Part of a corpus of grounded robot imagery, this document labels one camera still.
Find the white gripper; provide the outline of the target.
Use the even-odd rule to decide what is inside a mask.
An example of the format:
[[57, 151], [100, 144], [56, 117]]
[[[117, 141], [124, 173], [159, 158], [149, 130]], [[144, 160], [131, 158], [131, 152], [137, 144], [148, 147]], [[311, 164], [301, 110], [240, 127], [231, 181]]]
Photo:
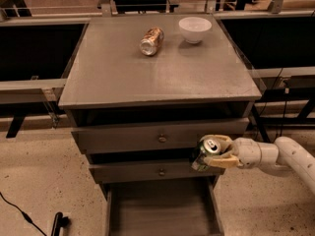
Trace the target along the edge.
[[[227, 151], [232, 139], [224, 135], [206, 135], [200, 140], [200, 150], [206, 155], [220, 155]], [[207, 156], [204, 162], [211, 167], [251, 169], [257, 167], [261, 161], [261, 150], [258, 144], [246, 138], [233, 141], [233, 154], [226, 157]]]

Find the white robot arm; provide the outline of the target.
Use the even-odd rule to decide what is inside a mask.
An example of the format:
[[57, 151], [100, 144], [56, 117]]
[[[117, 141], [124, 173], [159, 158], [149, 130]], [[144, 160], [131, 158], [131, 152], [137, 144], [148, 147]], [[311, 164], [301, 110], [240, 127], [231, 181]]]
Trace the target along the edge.
[[293, 170], [315, 194], [315, 157], [291, 138], [278, 137], [271, 144], [248, 138], [233, 140], [224, 135], [206, 135], [201, 139], [200, 155], [199, 170], [259, 168], [273, 176], [285, 176]]

